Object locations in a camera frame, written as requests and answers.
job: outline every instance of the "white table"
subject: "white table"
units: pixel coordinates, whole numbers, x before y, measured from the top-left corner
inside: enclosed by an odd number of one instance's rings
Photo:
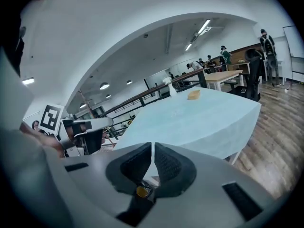
[[[194,90],[200,90],[200,97],[187,100]],[[114,150],[160,142],[221,159],[234,155],[233,164],[253,132],[260,107],[237,95],[193,87],[143,107]],[[147,175],[157,176],[155,168]]]
[[[221,91],[220,83],[235,78],[237,76],[240,76],[240,83],[242,86],[244,86],[243,75],[240,75],[240,73],[242,72],[243,70],[234,70],[234,71],[217,72],[207,75],[205,74],[205,79],[207,82],[208,89],[210,89],[210,84],[214,84],[215,88]]]
[[[268,81],[268,74],[267,74],[267,64],[268,64],[268,60],[263,60],[264,62],[264,70],[265,70],[265,80],[266,82]],[[284,77],[284,69],[283,69],[283,65],[282,65],[283,61],[277,61],[277,66],[281,67],[281,72],[282,72],[282,85],[285,84],[286,82],[286,78]]]

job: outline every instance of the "black chair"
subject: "black chair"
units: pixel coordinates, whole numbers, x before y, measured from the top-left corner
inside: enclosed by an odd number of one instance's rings
[[[245,59],[250,62],[249,78],[246,78],[246,74],[242,74],[245,76],[247,86],[237,86],[234,88],[234,85],[236,84],[235,82],[225,82],[225,84],[231,85],[231,91],[228,93],[245,97],[250,100],[259,101],[261,95],[258,92],[258,85],[260,83],[259,76],[263,66],[263,55],[259,51],[256,51],[255,48],[251,48],[245,52]]]

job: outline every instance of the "railing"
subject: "railing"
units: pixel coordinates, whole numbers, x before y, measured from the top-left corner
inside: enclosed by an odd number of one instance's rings
[[[184,75],[182,75],[182,76],[180,76],[178,78],[173,79],[172,80],[172,85],[175,86],[177,92],[182,92],[182,91],[190,89],[190,88],[192,88],[192,87],[194,87],[196,85],[200,85],[201,87],[207,88],[207,83],[206,83],[205,76],[204,76],[203,72],[204,72],[204,69],[202,68],[202,69],[195,70],[195,71],[192,71],[190,73],[184,74]],[[185,79],[193,77],[195,75],[199,76],[199,79],[200,79],[199,81],[185,81]],[[115,118],[120,117],[122,115],[128,114],[128,113],[130,113],[130,112],[132,112],[134,110],[137,110],[137,109],[139,109],[141,107],[145,107],[146,105],[154,103],[154,102],[156,102],[158,100],[161,100],[161,99],[164,99],[166,97],[169,97],[170,96],[169,94],[163,94],[162,95],[160,93],[160,90],[163,89],[163,88],[165,88],[165,87],[168,87],[168,86],[165,85],[165,84],[156,85],[156,87],[151,88],[149,90],[146,90],[146,91],[144,91],[144,92],[142,92],[142,93],[140,93],[140,94],[138,94],[138,95],[136,95],[136,96],[134,96],[134,97],[126,100],[126,101],[124,101],[123,103],[121,103],[121,104],[119,104],[119,105],[111,108],[110,110],[108,110],[108,111],[104,112],[103,114],[99,115],[99,117],[105,117],[105,116],[107,116],[107,114],[109,114],[111,112],[117,113],[117,112],[125,110],[126,108],[131,107],[131,106],[133,106],[133,105],[135,105],[137,103],[141,103],[140,106],[138,106],[136,108],[132,108],[131,110],[129,110],[127,112],[124,112],[124,113],[122,113],[120,115],[112,117],[113,119],[115,119]],[[159,93],[160,97],[157,98],[157,99],[155,99],[155,100],[153,100],[153,101],[145,103],[144,100],[146,100],[148,98],[151,98],[152,97],[151,94],[153,94],[153,93],[155,94],[156,91]],[[127,120],[121,121],[119,123],[115,123],[113,126],[118,125],[118,124],[122,124],[124,122],[128,122],[130,120],[133,120],[134,118],[135,118],[135,116],[131,117],[131,118],[127,119]],[[114,128],[112,128],[111,129],[111,132],[112,132],[111,135],[114,135],[114,136],[110,137],[110,138],[114,138],[115,137],[118,140],[117,137],[122,136],[123,133],[124,133],[124,131],[128,127],[129,126],[126,126],[126,127],[122,127],[120,129],[116,129],[116,130]]]
[[[151,97],[153,97],[153,96],[155,96],[155,93],[154,93],[154,95],[153,95],[153,93],[150,94],[150,95],[146,95],[146,96],[144,96],[143,98],[146,100],[146,99],[151,98]],[[126,104],[126,105],[123,105],[121,108],[119,108],[119,109],[117,109],[117,110],[114,110],[114,112],[115,112],[115,113],[118,113],[118,112],[120,112],[120,111],[122,111],[122,110],[125,110],[126,108],[128,108],[128,107],[130,107],[130,106],[132,106],[132,105],[135,105],[135,104],[137,104],[137,103],[139,103],[139,102],[140,102],[139,99],[138,99],[138,100],[135,100],[135,101],[132,101],[131,103]]]

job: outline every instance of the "wooden floor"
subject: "wooden floor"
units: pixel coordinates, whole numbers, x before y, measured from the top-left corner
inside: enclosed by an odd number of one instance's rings
[[[234,166],[274,198],[294,188],[304,167],[304,85],[262,84],[261,112]]]

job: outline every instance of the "ceiling light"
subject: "ceiling light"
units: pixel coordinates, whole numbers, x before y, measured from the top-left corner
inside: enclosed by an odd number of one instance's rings
[[[188,49],[191,47],[192,43],[190,43],[187,48],[186,48],[186,51],[188,51]]]
[[[199,34],[201,33],[201,32],[203,32],[203,29],[209,24],[209,22],[210,22],[210,20],[208,19],[208,20],[206,20],[206,22],[205,22],[205,24],[202,26],[202,28],[200,28],[200,30],[199,30]]]
[[[106,89],[107,87],[109,87],[110,85],[107,82],[104,82],[100,85],[100,89]]]
[[[203,34],[205,34],[206,32],[208,32],[209,30],[211,30],[212,27],[206,27],[203,32],[200,34],[200,36],[202,36]]]
[[[28,78],[28,79],[24,79],[22,81],[23,84],[28,85],[34,82],[34,78]]]

